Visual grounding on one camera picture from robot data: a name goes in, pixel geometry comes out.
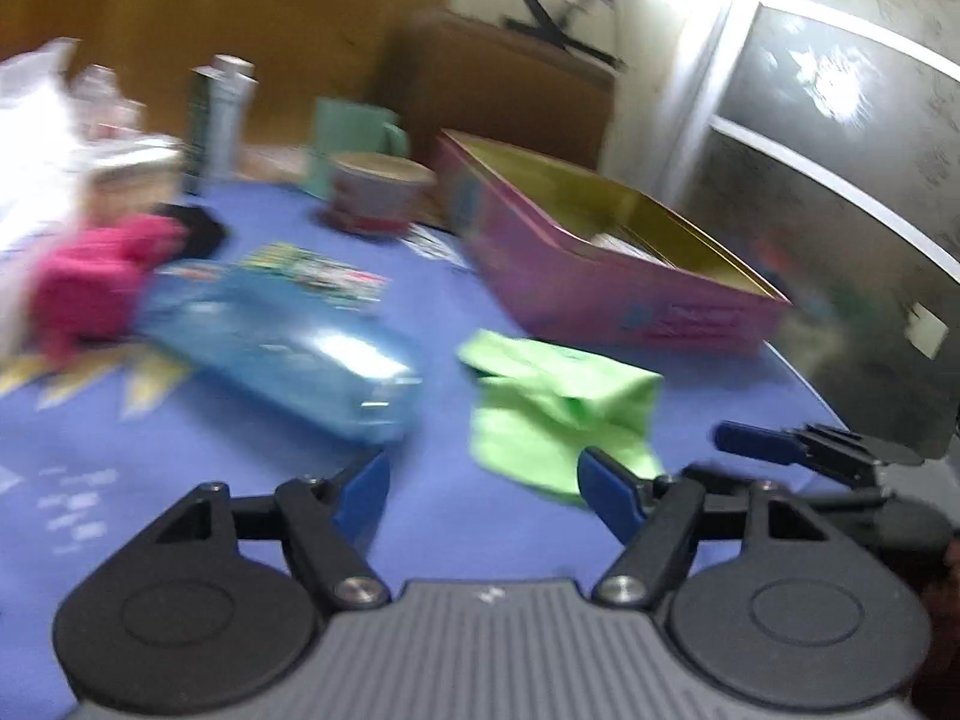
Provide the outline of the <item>green cloth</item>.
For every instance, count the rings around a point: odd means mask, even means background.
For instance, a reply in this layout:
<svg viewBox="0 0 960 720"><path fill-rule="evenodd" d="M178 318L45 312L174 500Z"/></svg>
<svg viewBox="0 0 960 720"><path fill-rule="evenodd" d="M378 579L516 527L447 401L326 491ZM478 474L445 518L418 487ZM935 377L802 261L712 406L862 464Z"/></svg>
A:
<svg viewBox="0 0 960 720"><path fill-rule="evenodd" d="M587 447L633 475L665 472L649 444L662 377L607 356L480 330L457 349L475 374L470 453L489 472L578 502Z"/></svg>

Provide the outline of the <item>pink fuzzy sock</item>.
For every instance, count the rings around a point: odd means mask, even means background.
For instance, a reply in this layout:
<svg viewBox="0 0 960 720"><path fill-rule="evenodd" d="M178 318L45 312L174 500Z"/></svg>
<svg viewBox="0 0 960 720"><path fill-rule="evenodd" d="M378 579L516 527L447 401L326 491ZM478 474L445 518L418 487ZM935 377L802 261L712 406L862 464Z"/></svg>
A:
<svg viewBox="0 0 960 720"><path fill-rule="evenodd" d="M29 318L37 348L64 367L85 341L122 338L151 273L182 249L185 227L160 215L85 227L37 267Z"/></svg>

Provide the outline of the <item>blue plastic pencil case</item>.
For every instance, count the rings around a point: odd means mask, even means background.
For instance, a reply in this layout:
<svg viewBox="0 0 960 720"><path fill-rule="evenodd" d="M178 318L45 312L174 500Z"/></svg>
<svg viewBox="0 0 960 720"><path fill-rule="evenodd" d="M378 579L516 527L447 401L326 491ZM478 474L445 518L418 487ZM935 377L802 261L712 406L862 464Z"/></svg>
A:
<svg viewBox="0 0 960 720"><path fill-rule="evenodd" d="M423 385L415 343L278 275L165 268L143 296L135 332L343 440L391 444L415 422Z"/></svg>

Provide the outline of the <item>colourful card pack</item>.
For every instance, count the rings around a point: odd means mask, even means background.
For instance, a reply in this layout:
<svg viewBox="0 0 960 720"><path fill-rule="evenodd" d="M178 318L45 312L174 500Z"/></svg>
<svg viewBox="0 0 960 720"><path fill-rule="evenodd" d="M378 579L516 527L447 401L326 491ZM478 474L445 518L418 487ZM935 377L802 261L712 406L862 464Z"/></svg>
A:
<svg viewBox="0 0 960 720"><path fill-rule="evenodd" d="M291 281L342 309L374 309L389 284L376 273L322 257L289 242L265 244L245 255L241 265Z"/></svg>

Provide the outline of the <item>blue patterned tablecloth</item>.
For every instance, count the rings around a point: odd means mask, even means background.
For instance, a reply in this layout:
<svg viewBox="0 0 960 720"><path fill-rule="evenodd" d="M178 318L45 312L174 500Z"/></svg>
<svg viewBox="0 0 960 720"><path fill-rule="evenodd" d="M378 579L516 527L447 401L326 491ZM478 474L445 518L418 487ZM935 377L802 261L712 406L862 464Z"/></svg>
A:
<svg viewBox="0 0 960 720"><path fill-rule="evenodd" d="M208 193L228 226L224 256L238 260L291 242L386 278L377 311L425 358L420 419L394 457L391 495L371 546L384 580L596 582L617 540L586 509L483 470L469 450L477 387L457 357L478 330L514 325L462 266L400 242L355 239L320 226L301 193L235 184ZM822 398L775 351L748 358L636 349L631 364L664 379L651 442L678 470L715 453L713 427L832 422ZM262 405L223 383L194 377L155 411L125 416L122 372L43 406L28 385L2 401L2 712L57 718L73 704L50 643L50 624L76 583L168 505L204 481L240 496L270 493L295 476L322 476L351 445Z"/></svg>

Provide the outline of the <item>pink macaron biscuit tin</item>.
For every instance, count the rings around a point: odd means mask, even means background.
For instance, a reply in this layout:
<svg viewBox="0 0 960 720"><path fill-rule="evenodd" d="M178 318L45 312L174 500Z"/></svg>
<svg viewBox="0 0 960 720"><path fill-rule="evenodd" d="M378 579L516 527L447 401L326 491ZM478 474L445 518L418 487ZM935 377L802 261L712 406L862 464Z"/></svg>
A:
<svg viewBox="0 0 960 720"><path fill-rule="evenodd" d="M452 130L434 171L466 259L531 337L753 355L788 314L715 238L597 172Z"/></svg>

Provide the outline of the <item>small black object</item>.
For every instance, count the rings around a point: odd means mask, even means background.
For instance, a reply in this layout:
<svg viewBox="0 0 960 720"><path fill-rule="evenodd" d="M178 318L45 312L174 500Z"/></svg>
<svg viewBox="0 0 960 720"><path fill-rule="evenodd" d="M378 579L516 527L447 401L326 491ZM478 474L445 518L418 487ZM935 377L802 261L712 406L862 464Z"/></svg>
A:
<svg viewBox="0 0 960 720"><path fill-rule="evenodd" d="M161 203L153 215L174 220L184 231L178 249L167 260L211 259L229 241L229 229L212 211L196 203Z"/></svg>

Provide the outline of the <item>patterned paper cup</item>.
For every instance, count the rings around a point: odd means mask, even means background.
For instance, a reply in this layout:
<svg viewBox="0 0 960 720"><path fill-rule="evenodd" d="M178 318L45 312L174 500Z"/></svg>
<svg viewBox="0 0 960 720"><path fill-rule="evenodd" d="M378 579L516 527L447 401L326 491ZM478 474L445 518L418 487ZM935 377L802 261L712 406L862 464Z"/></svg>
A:
<svg viewBox="0 0 960 720"><path fill-rule="evenodd" d="M355 236L402 238L416 205L436 185L436 174L390 154L343 151L331 158L331 195L322 218Z"/></svg>

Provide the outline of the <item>mint green mug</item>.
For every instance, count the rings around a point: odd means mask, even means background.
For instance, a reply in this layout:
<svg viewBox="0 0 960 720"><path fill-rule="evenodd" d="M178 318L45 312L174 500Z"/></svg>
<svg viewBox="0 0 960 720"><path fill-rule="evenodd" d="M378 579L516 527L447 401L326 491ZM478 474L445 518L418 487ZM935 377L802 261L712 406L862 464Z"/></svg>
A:
<svg viewBox="0 0 960 720"><path fill-rule="evenodd" d="M299 188L313 199L327 199L332 156L353 151L407 158L409 137L398 125L398 115L392 110L345 99L317 98L309 135L306 174Z"/></svg>

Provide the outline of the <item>cotton swab box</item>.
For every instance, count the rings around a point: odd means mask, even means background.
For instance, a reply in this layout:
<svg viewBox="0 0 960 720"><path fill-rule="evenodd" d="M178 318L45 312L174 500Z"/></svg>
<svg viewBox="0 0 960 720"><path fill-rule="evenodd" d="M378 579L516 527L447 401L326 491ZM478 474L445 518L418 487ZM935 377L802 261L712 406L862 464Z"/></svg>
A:
<svg viewBox="0 0 960 720"><path fill-rule="evenodd" d="M125 216L148 213L181 196L184 145L171 135L150 133L99 140L85 148L80 218L85 226L110 226Z"/></svg>

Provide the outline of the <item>green white drink carton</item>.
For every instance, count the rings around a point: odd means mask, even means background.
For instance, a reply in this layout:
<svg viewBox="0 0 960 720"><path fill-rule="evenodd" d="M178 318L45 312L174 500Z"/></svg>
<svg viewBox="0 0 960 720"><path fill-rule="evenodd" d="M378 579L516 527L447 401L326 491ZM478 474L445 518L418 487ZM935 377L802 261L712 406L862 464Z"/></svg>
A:
<svg viewBox="0 0 960 720"><path fill-rule="evenodd" d="M236 55L217 54L192 70L182 177L187 195L200 197L210 185L233 179L256 86L254 66Z"/></svg>

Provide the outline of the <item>white tissue pack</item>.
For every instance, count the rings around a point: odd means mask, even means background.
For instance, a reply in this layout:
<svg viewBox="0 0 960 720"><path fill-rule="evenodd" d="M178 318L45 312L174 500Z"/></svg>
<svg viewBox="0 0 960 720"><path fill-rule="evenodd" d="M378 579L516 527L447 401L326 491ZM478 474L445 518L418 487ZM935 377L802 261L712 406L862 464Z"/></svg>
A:
<svg viewBox="0 0 960 720"><path fill-rule="evenodd" d="M52 39L2 64L0 234L2 355L28 333L29 301L44 257L78 229L86 149L76 135L65 68L70 37Z"/></svg>

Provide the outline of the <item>brown chair backrest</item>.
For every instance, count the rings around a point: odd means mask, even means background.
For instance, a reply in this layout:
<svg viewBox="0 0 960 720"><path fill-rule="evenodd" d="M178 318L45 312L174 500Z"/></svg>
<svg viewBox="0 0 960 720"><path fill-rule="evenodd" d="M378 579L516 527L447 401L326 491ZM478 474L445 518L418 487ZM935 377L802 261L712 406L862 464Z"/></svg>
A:
<svg viewBox="0 0 960 720"><path fill-rule="evenodd" d="M370 101L398 115L417 160L455 130L594 169L616 84L610 68L535 37L430 8L387 39Z"/></svg>

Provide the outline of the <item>clear crumpled plastic bag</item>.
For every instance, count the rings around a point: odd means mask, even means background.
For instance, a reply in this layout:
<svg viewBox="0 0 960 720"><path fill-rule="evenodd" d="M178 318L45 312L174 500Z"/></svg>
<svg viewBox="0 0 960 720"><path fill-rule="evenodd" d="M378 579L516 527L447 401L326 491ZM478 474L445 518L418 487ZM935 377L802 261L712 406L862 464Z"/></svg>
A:
<svg viewBox="0 0 960 720"><path fill-rule="evenodd" d="M143 132L145 105L122 94L116 73L109 67L88 65L76 75L68 91L83 140L125 140Z"/></svg>

